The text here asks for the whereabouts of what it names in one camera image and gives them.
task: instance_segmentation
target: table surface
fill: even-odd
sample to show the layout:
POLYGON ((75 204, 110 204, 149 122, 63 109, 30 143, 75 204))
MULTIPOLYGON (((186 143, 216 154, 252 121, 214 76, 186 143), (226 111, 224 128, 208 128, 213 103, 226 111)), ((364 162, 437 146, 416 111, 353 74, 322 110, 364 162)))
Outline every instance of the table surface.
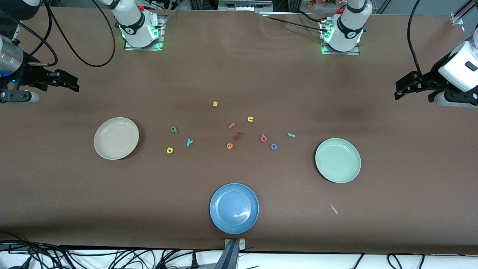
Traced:
MULTIPOLYGON (((98 10, 53 11, 82 57, 109 57, 98 10)), ((40 10, 26 24, 44 33, 47 21, 40 10)), ((334 56, 320 53, 313 31, 253 12, 180 11, 163 51, 124 51, 116 31, 116 55, 102 68, 82 64, 54 27, 56 68, 81 89, 51 87, 37 105, 0 106, 0 229, 53 244, 221 248, 231 236, 211 222, 209 201, 239 182, 261 207, 239 235, 253 250, 476 253, 478 110, 438 107, 425 93, 394 100, 395 81, 415 69, 407 22, 371 16, 361 55, 334 56), (123 160, 102 159, 95 131, 120 116, 138 125, 139 145, 123 160), (234 142, 236 132, 245 136, 234 142), (360 152, 350 183, 315 167, 331 137, 360 152)), ((414 18, 422 70, 463 37, 445 16, 414 18)), ((37 45, 25 31, 18 38, 26 51, 37 45)), ((36 56, 52 60, 45 47, 36 56)))

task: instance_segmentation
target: paper scrap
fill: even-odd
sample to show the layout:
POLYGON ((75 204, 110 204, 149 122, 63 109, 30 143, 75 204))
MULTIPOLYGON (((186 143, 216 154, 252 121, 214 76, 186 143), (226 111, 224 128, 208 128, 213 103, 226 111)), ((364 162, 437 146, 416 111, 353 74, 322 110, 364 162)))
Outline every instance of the paper scrap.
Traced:
POLYGON ((330 206, 332 207, 332 210, 335 212, 335 214, 337 214, 337 215, 338 215, 338 211, 337 211, 337 209, 335 209, 335 207, 334 207, 334 206, 333 206, 331 203, 329 203, 329 204, 330 204, 330 206))

